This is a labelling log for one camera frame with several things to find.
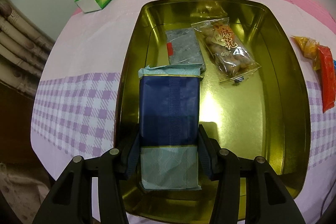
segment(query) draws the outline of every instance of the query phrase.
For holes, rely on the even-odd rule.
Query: metal tray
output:
[[[310,112],[305,81],[290,42],[272,12],[248,0],[158,0],[144,5],[122,70],[115,142],[138,122],[138,70],[168,65],[165,31],[202,20],[230,17],[231,28],[261,68],[237,86],[219,84],[206,48],[199,122],[209,137],[239,157],[264,156],[293,197],[301,191],[310,150]],[[128,213],[164,222],[209,223],[217,182],[199,166],[200,191],[144,191],[138,172],[121,181]],[[239,219],[245,217],[246,187],[241,179]]]

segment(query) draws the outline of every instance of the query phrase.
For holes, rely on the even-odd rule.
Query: gold stripe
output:
[[[140,77],[140,79],[142,79],[142,77],[144,77],[144,76],[178,76],[178,77],[197,77],[197,78],[202,78],[202,77],[200,77],[200,76],[198,76],[198,75],[142,75],[141,77]]]
[[[178,148],[178,147],[193,147],[197,146],[196,144],[187,144],[187,145],[162,145],[162,146],[142,146],[141,148]]]

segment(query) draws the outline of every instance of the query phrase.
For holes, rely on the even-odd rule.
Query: table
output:
[[[37,90],[31,145],[57,179],[75,155],[100,156],[113,145],[116,97],[124,57],[141,7],[153,0],[112,0],[103,10],[76,10],[59,35]],[[312,0],[252,0],[268,6],[290,38],[313,37],[336,56],[336,22]],[[321,88],[311,62],[298,47],[310,103],[311,147],[303,190],[295,199],[307,223],[314,223],[336,177],[336,107],[322,113]],[[325,208],[336,188],[325,203]],[[99,218],[97,180],[92,213]],[[128,215],[131,224],[155,222]]]

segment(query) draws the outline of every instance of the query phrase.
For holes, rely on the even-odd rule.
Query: blue wrapper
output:
[[[197,65],[144,68],[140,77],[141,174],[144,189],[199,189]]]

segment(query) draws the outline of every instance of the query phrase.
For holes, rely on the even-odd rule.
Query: red snack package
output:
[[[331,51],[328,47],[318,46],[322,69],[322,103],[323,113],[335,106],[335,69]]]

